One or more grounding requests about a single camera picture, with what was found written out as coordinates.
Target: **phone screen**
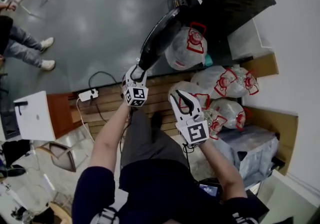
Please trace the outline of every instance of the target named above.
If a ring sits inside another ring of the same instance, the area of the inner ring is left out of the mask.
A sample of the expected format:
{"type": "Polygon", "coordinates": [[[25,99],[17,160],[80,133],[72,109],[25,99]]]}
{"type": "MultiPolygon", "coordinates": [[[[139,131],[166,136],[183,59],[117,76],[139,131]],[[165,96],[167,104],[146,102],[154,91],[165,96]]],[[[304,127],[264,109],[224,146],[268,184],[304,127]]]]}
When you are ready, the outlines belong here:
{"type": "Polygon", "coordinates": [[[204,184],[199,184],[199,188],[203,189],[205,192],[207,192],[210,196],[216,197],[218,188],[214,186],[208,186],[204,184]]]}

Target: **concrete floor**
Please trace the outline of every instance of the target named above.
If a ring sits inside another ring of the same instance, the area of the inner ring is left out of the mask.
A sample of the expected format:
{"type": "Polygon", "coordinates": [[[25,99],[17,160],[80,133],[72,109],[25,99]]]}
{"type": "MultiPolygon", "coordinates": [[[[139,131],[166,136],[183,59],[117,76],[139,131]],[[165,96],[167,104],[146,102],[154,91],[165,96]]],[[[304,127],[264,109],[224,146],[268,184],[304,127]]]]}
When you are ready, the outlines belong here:
{"type": "MultiPolygon", "coordinates": [[[[41,90],[63,93],[88,88],[88,79],[102,70],[121,81],[128,68],[140,57],[142,44],[163,15],[168,0],[24,0],[34,14],[20,7],[12,12],[15,23],[38,40],[53,36],[54,45],[45,59],[54,59],[56,68],[43,72],[20,60],[7,59],[8,77],[2,87],[10,99],[41,90]]],[[[153,68],[151,75],[171,73],[166,64],[153,68]]],[[[111,78],[98,75],[93,86],[112,84],[111,78]]]]}

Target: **gray pants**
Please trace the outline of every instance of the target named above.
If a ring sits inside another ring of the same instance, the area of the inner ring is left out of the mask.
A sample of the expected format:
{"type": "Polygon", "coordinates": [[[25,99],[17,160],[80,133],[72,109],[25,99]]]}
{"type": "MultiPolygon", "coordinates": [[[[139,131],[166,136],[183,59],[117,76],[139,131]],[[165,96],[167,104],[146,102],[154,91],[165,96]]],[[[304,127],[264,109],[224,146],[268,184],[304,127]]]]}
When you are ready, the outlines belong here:
{"type": "Polygon", "coordinates": [[[145,159],[176,160],[188,168],[187,159],[178,143],[159,128],[150,126],[142,109],[132,115],[121,155],[122,167],[145,159]]]}
{"type": "Polygon", "coordinates": [[[26,33],[20,27],[12,25],[9,41],[3,52],[4,57],[14,57],[40,68],[42,58],[30,51],[28,48],[42,51],[41,44],[36,41],[30,34],[26,33]]]}

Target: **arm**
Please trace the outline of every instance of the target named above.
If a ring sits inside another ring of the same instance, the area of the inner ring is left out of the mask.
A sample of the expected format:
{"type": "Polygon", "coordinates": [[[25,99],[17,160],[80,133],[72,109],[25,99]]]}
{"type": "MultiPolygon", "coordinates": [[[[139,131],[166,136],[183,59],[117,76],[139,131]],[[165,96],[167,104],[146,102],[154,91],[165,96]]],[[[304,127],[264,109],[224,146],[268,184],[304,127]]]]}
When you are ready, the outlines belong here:
{"type": "Polygon", "coordinates": [[[246,198],[242,177],[235,166],[208,140],[199,147],[222,186],[223,199],[246,198]]]}
{"type": "Polygon", "coordinates": [[[3,9],[9,9],[12,11],[15,11],[16,6],[15,5],[8,5],[8,4],[4,4],[4,3],[0,3],[0,11],[3,9]]]}
{"type": "Polygon", "coordinates": [[[117,148],[130,107],[125,102],[104,125],[94,142],[89,166],[100,166],[115,172],[117,148]]]}

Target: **person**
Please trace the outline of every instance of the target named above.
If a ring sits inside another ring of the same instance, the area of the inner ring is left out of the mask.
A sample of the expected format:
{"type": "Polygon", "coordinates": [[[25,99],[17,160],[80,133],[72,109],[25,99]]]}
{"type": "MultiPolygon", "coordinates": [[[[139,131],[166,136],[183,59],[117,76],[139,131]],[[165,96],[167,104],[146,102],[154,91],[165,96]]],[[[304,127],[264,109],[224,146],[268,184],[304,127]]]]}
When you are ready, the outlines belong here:
{"type": "MultiPolygon", "coordinates": [[[[94,142],[72,204],[72,223],[90,224],[103,209],[114,211],[117,148],[130,109],[124,101],[94,142]]],[[[258,210],[247,198],[239,172],[210,141],[199,145],[222,187],[223,205],[199,188],[178,143],[142,109],[132,113],[121,155],[119,188],[127,202],[116,211],[121,224],[257,224],[258,210]]]]}
{"type": "MultiPolygon", "coordinates": [[[[0,11],[3,9],[15,11],[16,6],[0,4],[0,11]]],[[[5,15],[0,15],[0,26],[0,55],[20,59],[42,70],[52,70],[55,67],[55,61],[43,60],[38,54],[28,49],[33,48],[41,54],[54,43],[54,38],[50,37],[38,42],[14,24],[12,18],[5,15]]]]}

